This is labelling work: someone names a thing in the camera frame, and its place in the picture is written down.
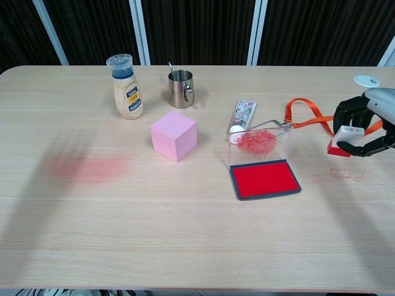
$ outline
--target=toothpaste tube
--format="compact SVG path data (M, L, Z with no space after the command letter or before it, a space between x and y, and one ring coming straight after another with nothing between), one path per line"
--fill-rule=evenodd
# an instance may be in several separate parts
M237 133L245 131L248 128L249 122L254 114L257 102L250 101L237 101L235 111L230 122L229 141L232 144L237 144L239 138L244 133Z

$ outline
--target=bottle label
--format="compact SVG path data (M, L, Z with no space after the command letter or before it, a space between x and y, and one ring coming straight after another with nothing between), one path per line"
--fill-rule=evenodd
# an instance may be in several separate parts
M137 86L126 92L129 112L135 112L141 105L140 91Z

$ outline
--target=orange lanyard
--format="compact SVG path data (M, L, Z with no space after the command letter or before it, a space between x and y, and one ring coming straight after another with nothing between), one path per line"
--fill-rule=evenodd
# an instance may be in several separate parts
M304 121L302 123L292 123L291 107L296 101L305 102L310 107L311 111L313 111L315 118ZM329 127L329 124L327 123L327 121L331 121L331 120L333 120L333 116L323 116L317 105L314 102L310 101L309 99L305 99L304 97L296 97L295 99L290 100L290 102L286 105L285 108L285 123L287 123L292 128L302 128L303 126L312 125L313 123L320 123L324 128L324 130L330 135L330 137L333 138L335 134L332 132L331 128ZM383 122L380 120L375 124L373 124L368 129L366 129L365 136L375 132L381 127L383 127Z

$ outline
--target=black curtain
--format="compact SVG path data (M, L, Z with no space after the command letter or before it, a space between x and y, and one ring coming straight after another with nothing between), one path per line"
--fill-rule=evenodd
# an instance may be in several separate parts
M258 65L377 66L394 0L269 0Z
M142 0L153 65L246 65L255 0Z
M114 54L139 65L128 0L44 0L70 65L105 65Z
M19 65L60 65L31 1L0 1L0 74Z

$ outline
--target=stainless steel mug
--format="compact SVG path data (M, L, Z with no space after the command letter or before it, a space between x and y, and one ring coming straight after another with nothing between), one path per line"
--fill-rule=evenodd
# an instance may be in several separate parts
M176 108L187 108L195 101L192 73L177 70L168 75L168 102Z

